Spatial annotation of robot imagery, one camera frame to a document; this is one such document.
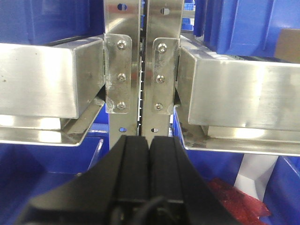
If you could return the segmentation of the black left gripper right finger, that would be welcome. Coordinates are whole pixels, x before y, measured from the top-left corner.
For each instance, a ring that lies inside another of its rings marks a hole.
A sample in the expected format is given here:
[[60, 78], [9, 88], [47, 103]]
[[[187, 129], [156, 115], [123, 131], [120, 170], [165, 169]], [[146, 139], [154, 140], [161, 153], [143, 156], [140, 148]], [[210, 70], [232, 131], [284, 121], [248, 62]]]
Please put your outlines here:
[[237, 225], [190, 162], [176, 137], [156, 136], [150, 145], [151, 196], [166, 199], [181, 225]]

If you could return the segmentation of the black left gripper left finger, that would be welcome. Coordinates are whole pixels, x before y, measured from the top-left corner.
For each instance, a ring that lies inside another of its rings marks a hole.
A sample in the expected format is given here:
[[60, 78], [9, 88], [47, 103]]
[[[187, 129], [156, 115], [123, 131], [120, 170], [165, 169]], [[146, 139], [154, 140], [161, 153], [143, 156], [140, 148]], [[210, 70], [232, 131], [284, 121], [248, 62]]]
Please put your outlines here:
[[87, 172], [29, 200], [17, 225], [104, 225], [114, 207], [149, 199], [149, 147], [123, 135]]

